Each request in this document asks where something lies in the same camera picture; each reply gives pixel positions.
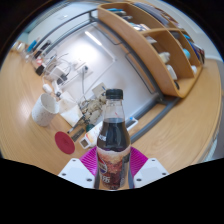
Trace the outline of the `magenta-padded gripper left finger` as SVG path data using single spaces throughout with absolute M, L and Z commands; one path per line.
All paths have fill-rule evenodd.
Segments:
M 84 188 L 98 189 L 100 180 L 96 148 L 88 150 L 80 158 L 72 158 L 58 176 Z

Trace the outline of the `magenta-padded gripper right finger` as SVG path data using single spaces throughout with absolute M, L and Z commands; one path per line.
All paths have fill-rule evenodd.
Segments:
M 128 171 L 130 189 L 140 188 L 168 175 L 156 158 L 147 158 L 136 148 L 131 148 Z

